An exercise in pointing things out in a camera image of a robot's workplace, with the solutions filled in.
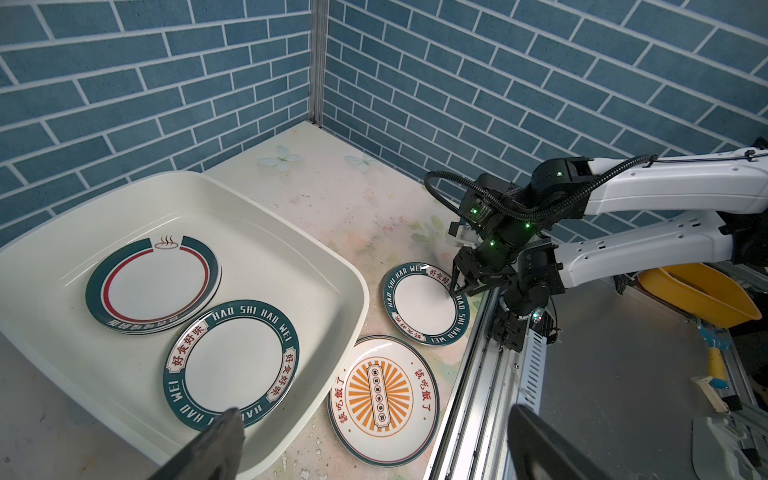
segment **blue brick wall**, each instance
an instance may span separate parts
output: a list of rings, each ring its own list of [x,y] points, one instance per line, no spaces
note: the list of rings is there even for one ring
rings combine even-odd
[[[441,169],[522,185],[552,157],[747,146],[768,137],[766,18],[764,0],[331,0],[324,128],[416,180]],[[552,233],[591,239],[677,213]]]
[[[309,0],[0,6],[0,246],[306,119]]]

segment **plate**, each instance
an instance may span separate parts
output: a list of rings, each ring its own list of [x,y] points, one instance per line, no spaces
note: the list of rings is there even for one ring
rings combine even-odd
[[[412,262],[384,278],[384,307],[401,332],[424,345],[450,345],[469,325],[465,295],[451,296],[451,276],[436,266]]]
[[[421,455],[435,435],[439,409],[427,362],[391,336],[358,341],[328,393],[328,414],[344,446],[380,467]]]
[[[269,303],[234,300],[202,313],[174,343],[163,390],[176,417],[205,430],[231,407],[245,426],[283,399],[299,365],[299,339]]]
[[[85,302],[107,328],[155,333],[202,310],[220,280],[219,263],[205,243],[181,235],[148,237],[98,264],[85,287]]]

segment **floral tabletop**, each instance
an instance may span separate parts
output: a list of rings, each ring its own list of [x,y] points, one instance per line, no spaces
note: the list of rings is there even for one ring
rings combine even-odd
[[[442,415],[468,333],[447,346],[407,340],[387,316],[381,281],[395,266],[412,261],[450,272],[458,249],[446,243],[445,232],[456,220],[453,214],[422,185],[307,122],[206,174],[270,208],[357,267],[371,297],[360,336],[390,335],[414,346],[435,374]],[[479,297],[469,299],[469,331],[479,303]],[[342,445],[323,403],[281,458],[258,478],[422,478],[432,447],[400,467],[368,465]]]

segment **plate with orange sunburst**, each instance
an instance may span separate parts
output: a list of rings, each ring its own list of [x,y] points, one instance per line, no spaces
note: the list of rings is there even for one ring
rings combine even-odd
[[[427,362],[391,336],[359,340],[328,393],[328,414],[344,446],[380,467],[421,455],[435,435],[439,408]]]

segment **yellow plastic container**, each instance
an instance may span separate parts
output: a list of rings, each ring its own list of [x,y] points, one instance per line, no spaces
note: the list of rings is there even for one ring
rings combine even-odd
[[[637,279],[648,292],[721,328],[763,317],[738,283],[702,263],[645,270]]]

